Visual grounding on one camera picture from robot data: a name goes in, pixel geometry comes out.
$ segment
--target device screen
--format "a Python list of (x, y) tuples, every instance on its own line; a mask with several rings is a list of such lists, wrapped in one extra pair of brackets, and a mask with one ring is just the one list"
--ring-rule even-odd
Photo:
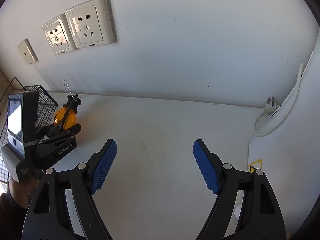
[(21, 137), (21, 100), (9, 101), (8, 129)]

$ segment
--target coiled white cable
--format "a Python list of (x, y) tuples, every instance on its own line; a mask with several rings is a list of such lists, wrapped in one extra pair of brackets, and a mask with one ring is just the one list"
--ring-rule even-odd
[(274, 125), (272, 125), (269, 129), (263, 131), (263, 132), (258, 132), (256, 130), (256, 125), (257, 125), (257, 122), (258, 120), (264, 116), (265, 114), (270, 114), (271, 111), (267, 111), (267, 112), (264, 112), (262, 114), (260, 114), (255, 122), (254, 122), (254, 136), (256, 137), (263, 137), (263, 136), (266, 136), (268, 135), (269, 133), (271, 133), (272, 131), (274, 131), (275, 129), (277, 129), (279, 127), (279, 125), (282, 124), (282, 122), (287, 118), (287, 116), (289, 115), (289, 113), (291, 112), (293, 106), (294, 106), (294, 103), (296, 102), (296, 99), (297, 99), (297, 96), (298, 96), (298, 92), (299, 92), (299, 88), (300, 88), (300, 81), (301, 81), (301, 74), (302, 74), (302, 70), (303, 70), (303, 67), (305, 67), (306, 64), (304, 63), (301, 63), (300, 64), (300, 67), (299, 67), (299, 71), (298, 71), (298, 77), (297, 77), (297, 83), (296, 83), (296, 86), (295, 86), (295, 89), (294, 89), (294, 94), (292, 95), (292, 99), (291, 99), (291, 102), (288, 106), (288, 108), (286, 109), (286, 111), (284, 112), (284, 114), (280, 117), (279, 120), (276, 121), (276, 123)]

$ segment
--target black wire basket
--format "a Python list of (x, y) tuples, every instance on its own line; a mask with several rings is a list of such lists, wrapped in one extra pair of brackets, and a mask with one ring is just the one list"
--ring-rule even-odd
[[(4, 94), (2, 95), (0, 102), (2, 100), (8, 100), (8, 98), (4, 97), (4, 95), (6, 94), (8, 88), (14, 80), (16, 80), (21, 85), (21, 91), (39, 91), (38, 120), (36, 121), (36, 127), (38, 128), (44, 125), (49, 125), (51, 123), (51, 119), (56, 110), (56, 107), (58, 106), (58, 103), (49, 95), (49, 93), (41, 85), (24, 87), (17, 78), (13, 78), (10, 84), (8, 85), (7, 89), (5, 90)], [(9, 173), (2, 160), (1, 148), (8, 143), (7, 130), (8, 119), (6, 119), (5, 121), (0, 136), (0, 183), (5, 191), (7, 191)]]

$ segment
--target small wall plate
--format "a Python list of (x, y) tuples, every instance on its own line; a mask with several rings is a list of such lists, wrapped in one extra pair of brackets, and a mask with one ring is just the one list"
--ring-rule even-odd
[(43, 25), (42, 31), (54, 55), (60, 55), (76, 49), (64, 14)]
[(17, 46), (17, 48), (27, 65), (35, 63), (38, 60), (36, 54), (33, 52), (33, 49), (31, 48), (28, 39), (25, 39), (23, 42), (21, 42)]
[(114, 41), (107, 0), (91, 0), (66, 10), (77, 48), (111, 44)]

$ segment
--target blue gripper pad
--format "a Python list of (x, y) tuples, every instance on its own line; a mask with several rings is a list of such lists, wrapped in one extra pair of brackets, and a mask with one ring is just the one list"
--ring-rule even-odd
[(95, 194), (98, 189), (102, 188), (102, 185), (108, 175), (110, 167), (117, 154), (117, 143), (113, 141), (106, 150), (103, 157), (100, 159), (99, 164), (92, 173), (92, 183), (90, 186), (90, 193)]
[(213, 193), (217, 194), (220, 190), (220, 187), (218, 185), (217, 173), (210, 164), (205, 152), (197, 141), (193, 143), (193, 156), (198, 163), (199, 169), (202, 173), (205, 183), (207, 184), (208, 189), (211, 189)]

